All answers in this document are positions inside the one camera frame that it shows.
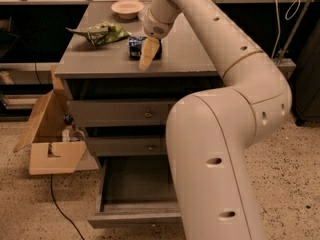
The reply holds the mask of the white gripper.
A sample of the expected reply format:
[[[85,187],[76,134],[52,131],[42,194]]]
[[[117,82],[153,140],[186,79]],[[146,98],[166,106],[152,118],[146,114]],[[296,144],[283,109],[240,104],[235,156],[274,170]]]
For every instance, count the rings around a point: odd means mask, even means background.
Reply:
[[[158,39],[165,38],[171,30],[171,24],[158,8],[147,7],[142,14],[142,26],[148,36],[142,43],[139,68],[147,70],[160,47]]]

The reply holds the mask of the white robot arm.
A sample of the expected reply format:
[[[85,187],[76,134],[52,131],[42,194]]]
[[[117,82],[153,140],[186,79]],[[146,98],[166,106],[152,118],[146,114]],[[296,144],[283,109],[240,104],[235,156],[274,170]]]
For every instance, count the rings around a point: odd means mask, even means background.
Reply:
[[[187,240],[268,240],[245,150],[288,117],[292,94],[269,56],[210,0],[153,0],[144,31],[160,40],[183,15],[223,87],[171,109],[166,147]]]

